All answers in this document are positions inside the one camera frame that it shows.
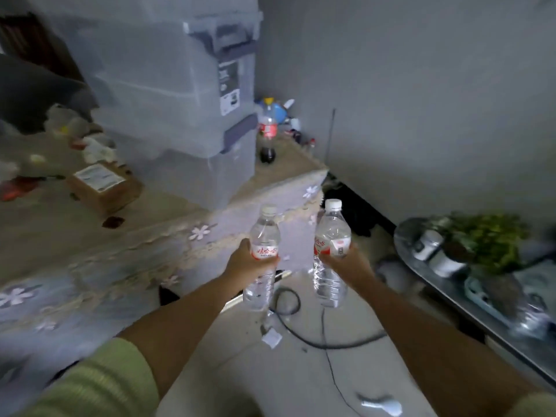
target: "hand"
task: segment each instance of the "hand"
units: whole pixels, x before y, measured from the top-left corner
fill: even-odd
[[[347,255],[343,257],[319,255],[319,259],[325,265],[330,266],[351,287],[374,277],[369,261],[359,251],[357,244],[353,242],[351,242]]]
[[[237,250],[230,256],[222,277],[233,279],[241,290],[263,273],[276,269],[278,262],[280,262],[278,256],[261,260],[255,259],[251,254],[249,239],[244,238]]]

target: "white spoon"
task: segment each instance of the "white spoon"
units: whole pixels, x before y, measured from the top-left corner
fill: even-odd
[[[362,407],[383,409],[392,417],[398,417],[401,415],[400,402],[396,401],[393,397],[389,395],[374,400],[359,395],[359,399],[361,400]]]

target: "person's left hand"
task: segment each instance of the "person's left hand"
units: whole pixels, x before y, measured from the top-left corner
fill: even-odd
[[[222,277],[233,279],[239,289],[250,283],[268,270],[276,269],[280,262],[278,256],[268,259],[255,259],[251,254],[251,243],[248,238],[241,240],[240,246],[232,253]]]

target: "white jar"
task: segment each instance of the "white jar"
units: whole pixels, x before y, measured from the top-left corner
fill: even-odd
[[[411,253],[418,260],[427,260],[443,241],[444,238],[437,231],[427,230],[413,244]]]
[[[450,259],[443,250],[439,250],[429,262],[431,270],[442,278],[449,278],[466,265]]]

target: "green plant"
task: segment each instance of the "green plant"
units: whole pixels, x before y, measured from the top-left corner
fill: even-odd
[[[499,275],[519,269],[519,242],[529,235],[518,217],[507,213],[466,215],[453,212],[433,217],[428,228],[439,231],[447,240],[461,243],[472,255],[471,264],[486,273]]]

